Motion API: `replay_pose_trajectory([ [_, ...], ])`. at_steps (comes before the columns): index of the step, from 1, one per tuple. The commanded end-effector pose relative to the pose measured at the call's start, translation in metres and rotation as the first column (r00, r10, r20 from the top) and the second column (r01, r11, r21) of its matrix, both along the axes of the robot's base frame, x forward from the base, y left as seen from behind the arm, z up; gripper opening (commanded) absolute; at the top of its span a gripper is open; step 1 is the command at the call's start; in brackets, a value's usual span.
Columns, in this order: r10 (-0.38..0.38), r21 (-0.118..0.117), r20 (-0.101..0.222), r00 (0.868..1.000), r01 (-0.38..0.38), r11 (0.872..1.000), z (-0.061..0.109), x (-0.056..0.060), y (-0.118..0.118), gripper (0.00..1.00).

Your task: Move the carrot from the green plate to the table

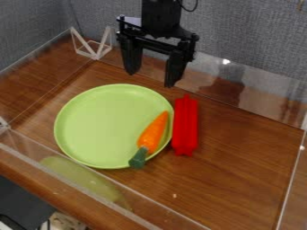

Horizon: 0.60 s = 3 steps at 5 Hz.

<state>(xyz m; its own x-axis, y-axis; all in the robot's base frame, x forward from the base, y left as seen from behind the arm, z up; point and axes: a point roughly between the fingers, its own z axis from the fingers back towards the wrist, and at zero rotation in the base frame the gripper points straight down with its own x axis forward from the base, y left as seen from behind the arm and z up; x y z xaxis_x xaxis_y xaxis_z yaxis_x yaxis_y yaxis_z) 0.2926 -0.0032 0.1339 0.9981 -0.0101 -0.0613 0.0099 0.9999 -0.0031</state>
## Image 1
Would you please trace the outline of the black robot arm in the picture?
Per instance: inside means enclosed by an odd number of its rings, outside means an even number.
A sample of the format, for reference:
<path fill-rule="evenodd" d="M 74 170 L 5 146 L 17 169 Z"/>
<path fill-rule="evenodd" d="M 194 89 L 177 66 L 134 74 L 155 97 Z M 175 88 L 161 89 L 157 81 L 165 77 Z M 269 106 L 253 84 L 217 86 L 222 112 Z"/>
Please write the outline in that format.
<path fill-rule="evenodd" d="M 118 16 L 125 70 L 134 75 L 143 60 L 143 49 L 169 55 L 165 86 L 174 87 L 183 78 L 186 66 L 195 59 L 199 36 L 181 25 L 183 0 L 142 0 L 142 17 Z"/>

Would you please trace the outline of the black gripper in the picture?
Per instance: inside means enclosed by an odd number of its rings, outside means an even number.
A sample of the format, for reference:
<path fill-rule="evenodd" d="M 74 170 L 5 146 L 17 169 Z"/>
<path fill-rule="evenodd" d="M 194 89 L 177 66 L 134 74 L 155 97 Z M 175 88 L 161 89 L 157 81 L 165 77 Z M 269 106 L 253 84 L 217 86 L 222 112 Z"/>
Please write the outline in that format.
<path fill-rule="evenodd" d="M 126 72 L 134 75 L 139 71 L 143 49 L 169 55 L 165 86 L 174 87 L 183 77 L 187 61 L 194 60 L 199 36 L 181 25 L 162 31 L 149 29 L 143 26 L 142 19 L 137 17 L 121 15 L 117 21 L 119 22 L 117 37 L 121 43 Z"/>

